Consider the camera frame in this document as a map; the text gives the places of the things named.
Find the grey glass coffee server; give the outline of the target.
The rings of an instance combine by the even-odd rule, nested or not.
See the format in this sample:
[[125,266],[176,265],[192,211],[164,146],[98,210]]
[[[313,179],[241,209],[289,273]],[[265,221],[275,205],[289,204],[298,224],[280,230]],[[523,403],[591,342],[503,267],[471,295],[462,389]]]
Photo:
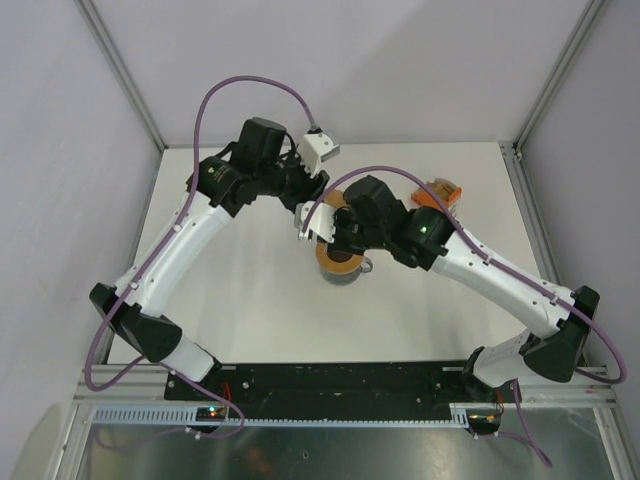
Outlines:
[[373,270],[373,262],[368,257],[365,257],[360,265],[349,273],[332,273],[323,267],[320,268],[320,272],[325,281],[336,286],[346,286],[354,283],[360,276],[370,273]]

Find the left aluminium frame post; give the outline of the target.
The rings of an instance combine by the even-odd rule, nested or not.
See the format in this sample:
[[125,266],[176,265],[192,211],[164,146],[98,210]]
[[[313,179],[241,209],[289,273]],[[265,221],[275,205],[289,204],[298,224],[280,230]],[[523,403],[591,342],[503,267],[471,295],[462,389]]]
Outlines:
[[76,0],[74,4],[143,130],[162,153],[167,145],[95,2]]

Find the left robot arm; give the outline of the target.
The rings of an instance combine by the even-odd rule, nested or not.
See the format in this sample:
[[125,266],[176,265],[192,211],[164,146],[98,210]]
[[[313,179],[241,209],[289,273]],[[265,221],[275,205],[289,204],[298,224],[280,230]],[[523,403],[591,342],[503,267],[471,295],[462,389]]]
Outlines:
[[148,252],[114,285],[98,283],[90,300],[109,327],[143,359],[186,376],[197,398],[214,397],[218,362],[168,319],[165,306],[202,249],[257,198],[274,197],[294,215],[317,200],[329,176],[321,166],[340,146],[319,129],[288,152],[282,125],[254,117],[238,140],[196,164],[180,209]]

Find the right aluminium frame post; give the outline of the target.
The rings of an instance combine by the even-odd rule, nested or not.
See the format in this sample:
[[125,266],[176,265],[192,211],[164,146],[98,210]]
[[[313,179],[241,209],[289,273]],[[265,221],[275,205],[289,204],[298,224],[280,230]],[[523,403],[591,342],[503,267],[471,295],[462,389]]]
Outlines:
[[610,1],[606,0],[586,2],[515,138],[499,143],[504,155],[514,156],[516,159],[522,158],[528,140],[559,93],[609,5]]

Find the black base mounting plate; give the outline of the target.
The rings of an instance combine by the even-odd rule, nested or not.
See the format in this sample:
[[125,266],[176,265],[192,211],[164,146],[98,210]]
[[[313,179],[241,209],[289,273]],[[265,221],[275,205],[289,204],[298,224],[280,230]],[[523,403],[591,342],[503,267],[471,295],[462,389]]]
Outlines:
[[229,393],[244,413],[349,414],[443,412],[453,403],[514,401],[511,383],[485,387],[463,360],[224,364],[200,385]]

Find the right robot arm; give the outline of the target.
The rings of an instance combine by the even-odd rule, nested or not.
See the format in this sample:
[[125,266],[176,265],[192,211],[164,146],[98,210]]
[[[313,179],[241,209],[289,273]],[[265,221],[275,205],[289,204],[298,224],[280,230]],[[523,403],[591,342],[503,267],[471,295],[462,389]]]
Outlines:
[[484,401],[505,382],[537,374],[567,383],[576,372],[590,333],[599,295],[583,286],[555,285],[506,261],[468,233],[460,233],[443,212],[408,210],[381,180],[366,176],[343,193],[333,215],[330,250],[361,254],[385,250],[395,261],[455,280],[511,314],[521,334],[473,351],[461,376],[463,393]]

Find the brown paper coffee filter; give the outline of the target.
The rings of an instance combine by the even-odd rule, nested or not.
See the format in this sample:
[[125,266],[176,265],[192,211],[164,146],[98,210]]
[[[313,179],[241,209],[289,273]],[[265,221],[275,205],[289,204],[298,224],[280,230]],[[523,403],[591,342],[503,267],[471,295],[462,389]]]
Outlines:
[[336,209],[340,209],[347,206],[347,203],[344,200],[344,194],[341,190],[331,191],[323,200],[323,202]]

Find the aluminium frame post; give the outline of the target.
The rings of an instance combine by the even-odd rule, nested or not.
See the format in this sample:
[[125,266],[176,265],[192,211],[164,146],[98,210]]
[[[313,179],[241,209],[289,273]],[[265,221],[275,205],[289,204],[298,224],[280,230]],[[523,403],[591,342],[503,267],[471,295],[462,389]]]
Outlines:
[[76,0],[74,4],[143,130],[162,153],[167,145],[95,2]]
[[514,156],[516,159],[522,158],[528,140],[559,93],[609,5],[610,1],[606,0],[586,2],[515,138],[499,143],[504,155]]

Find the brown paper coffee filters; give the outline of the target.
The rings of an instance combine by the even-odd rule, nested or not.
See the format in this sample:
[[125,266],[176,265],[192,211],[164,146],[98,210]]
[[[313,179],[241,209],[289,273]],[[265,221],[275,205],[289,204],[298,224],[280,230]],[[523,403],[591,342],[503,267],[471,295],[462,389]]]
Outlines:
[[427,182],[426,185],[441,199],[446,200],[457,191],[457,186],[446,179],[435,178],[431,182]]

